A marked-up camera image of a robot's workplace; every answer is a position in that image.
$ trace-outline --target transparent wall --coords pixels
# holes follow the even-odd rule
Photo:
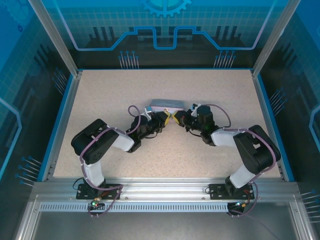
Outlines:
[[[79,68],[251,68],[287,0],[44,0]]]
[[[319,12],[319,1],[300,2],[261,71],[300,191],[315,189],[317,194],[320,192]]]
[[[12,240],[70,73],[28,1],[1,1],[0,21],[0,239]]]

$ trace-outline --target black mounting bracket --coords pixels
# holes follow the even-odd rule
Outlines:
[[[119,184],[105,184],[105,188],[113,188],[113,187],[117,187],[119,186]],[[115,190],[110,190],[106,195],[102,196],[102,200],[114,200],[117,193],[118,193],[119,189],[115,189]],[[88,187],[87,184],[79,184],[78,185],[78,189],[77,189],[77,193],[75,198],[78,200],[93,200],[97,197],[96,193],[93,193],[92,188]]]
[[[253,191],[252,185],[245,185],[241,188],[241,191],[239,194],[231,197],[229,193],[226,190],[225,184],[209,184],[209,192],[210,199],[211,200],[247,200],[248,195],[244,192],[244,190],[248,190],[250,193],[250,200],[255,199],[255,194]]]

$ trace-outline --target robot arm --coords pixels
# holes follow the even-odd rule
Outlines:
[[[276,161],[281,158],[280,151],[259,125],[249,129],[218,127],[207,105],[194,104],[188,111],[175,112],[173,119],[186,132],[199,131],[202,140],[210,146],[237,147],[243,165],[225,180],[225,189],[232,198],[242,194],[243,187],[273,165],[273,155],[266,144],[271,147]]]
[[[119,148],[125,152],[133,153],[141,146],[141,140],[154,133],[161,133],[167,125],[170,114],[167,112],[147,111],[136,116],[131,128],[123,132],[117,128],[110,127],[101,119],[97,119],[89,126],[79,132],[71,141],[75,153],[80,156],[82,151],[102,131],[106,131],[93,145],[84,153],[84,171],[87,179],[96,187],[104,188],[105,177],[102,173],[101,158],[110,147]]]

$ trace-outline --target beige work surface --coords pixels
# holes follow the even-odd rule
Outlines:
[[[79,157],[71,147],[77,133],[98,118],[125,131],[134,120],[128,106],[143,110],[152,99],[182,100],[185,109],[192,103],[216,104],[228,112],[232,127],[258,124],[266,130],[249,70],[84,70],[53,176],[82,176]],[[218,126],[228,124],[219,109],[212,112]],[[156,138],[142,140],[136,152],[112,147],[101,159],[106,178],[227,177],[241,164],[235,147],[206,145],[173,121]],[[280,173],[275,167],[263,176]]]

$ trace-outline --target gear icon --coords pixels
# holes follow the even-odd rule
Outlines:
[[[180,10],[187,9],[187,4],[191,4],[191,0],[140,0],[140,2],[145,10],[150,11],[150,14],[164,18],[168,15],[173,17],[174,14],[180,14]]]
[[[0,6],[3,5],[6,6],[11,17],[20,25],[23,25],[23,22],[29,17],[27,0],[1,0]]]

